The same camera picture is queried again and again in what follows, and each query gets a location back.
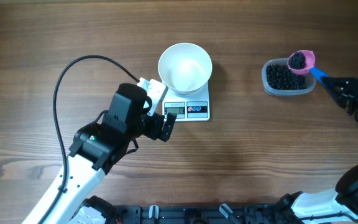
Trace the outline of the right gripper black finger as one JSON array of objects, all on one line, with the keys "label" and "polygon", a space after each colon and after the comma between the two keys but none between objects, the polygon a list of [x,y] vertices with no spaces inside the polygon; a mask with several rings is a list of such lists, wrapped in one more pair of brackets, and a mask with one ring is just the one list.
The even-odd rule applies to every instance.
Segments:
[{"label": "right gripper black finger", "polygon": [[341,90],[337,90],[335,88],[329,87],[326,90],[340,108],[347,107],[348,96],[346,94],[344,94]]},{"label": "right gripper black finger", "polygon": [[358,90],[358,78],[323,77],[321,81],[328,90],[336,90],[339,88],[343,88],[344,90]]}]

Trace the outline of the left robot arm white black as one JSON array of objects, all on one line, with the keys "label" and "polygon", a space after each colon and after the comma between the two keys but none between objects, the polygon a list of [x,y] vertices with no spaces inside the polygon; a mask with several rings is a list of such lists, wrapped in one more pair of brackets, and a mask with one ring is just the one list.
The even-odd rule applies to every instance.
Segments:
[{"label": "left robot arm white black", "polygon": [[109,109],[75,133],[65,165],[25,223],[68,223],[112,166],[132,152],[131,142],[141,135],[168,141],[176,117],[155,112],[167,91],[156,80],[119,85]]}]

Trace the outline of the pink scoop with blue handle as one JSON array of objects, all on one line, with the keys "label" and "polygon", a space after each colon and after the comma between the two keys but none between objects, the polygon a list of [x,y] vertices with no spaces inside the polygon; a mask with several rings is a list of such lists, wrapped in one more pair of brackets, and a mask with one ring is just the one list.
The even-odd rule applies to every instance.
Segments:
[{"label": "pink scoop with blue handle", "polygon": [[288,62],[288,68],[296,75],[312,75],[324,87],[323,78],[327,75],[316,67],[314,52],[311,50],[298,50],[291,54]]}]

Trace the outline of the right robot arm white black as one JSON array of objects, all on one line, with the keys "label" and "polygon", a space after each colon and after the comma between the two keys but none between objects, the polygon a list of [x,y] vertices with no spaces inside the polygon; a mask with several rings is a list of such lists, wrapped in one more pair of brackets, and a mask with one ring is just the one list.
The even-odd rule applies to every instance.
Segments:
[{"label": "right robot arm white black", "polygon": [[[316,78],[329,95],[358,123],[358,78]],[[334,189],[308,194],[286,195],[275,211],[287,223],[326,223],[350,221],[358,223],[358,165],[349,169]]]}]

